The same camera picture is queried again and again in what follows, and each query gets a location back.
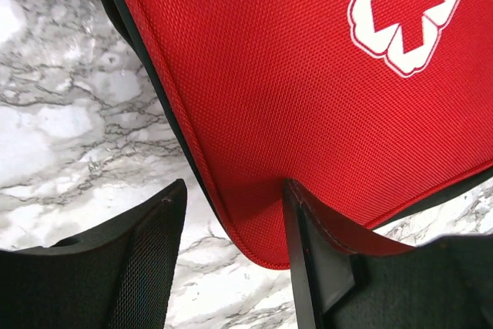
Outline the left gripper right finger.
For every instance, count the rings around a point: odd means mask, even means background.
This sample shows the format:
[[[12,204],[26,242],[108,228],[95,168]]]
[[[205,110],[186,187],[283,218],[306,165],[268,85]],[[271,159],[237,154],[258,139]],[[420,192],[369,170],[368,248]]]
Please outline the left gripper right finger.
[[[282,204],[294,305],[299,328],[329,328],[326,314],[364,286],[367,257],[413,250],[354,222],[287,179]]]

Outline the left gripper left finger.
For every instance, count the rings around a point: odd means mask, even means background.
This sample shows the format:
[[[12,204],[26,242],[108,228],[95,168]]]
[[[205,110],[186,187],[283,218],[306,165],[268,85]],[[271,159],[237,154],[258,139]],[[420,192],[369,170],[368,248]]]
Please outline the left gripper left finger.
[[[50,247],[2,251],[1,326],[163,327],[186,203],[177,180]]]

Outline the red black medicine case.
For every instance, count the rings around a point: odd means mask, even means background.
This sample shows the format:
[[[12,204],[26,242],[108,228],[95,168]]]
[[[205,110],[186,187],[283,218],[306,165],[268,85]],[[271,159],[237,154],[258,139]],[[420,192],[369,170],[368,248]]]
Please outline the red black medicine case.
[[[288,179],[374,229],[492,176],[492,0],[101,1],[260,266]]]

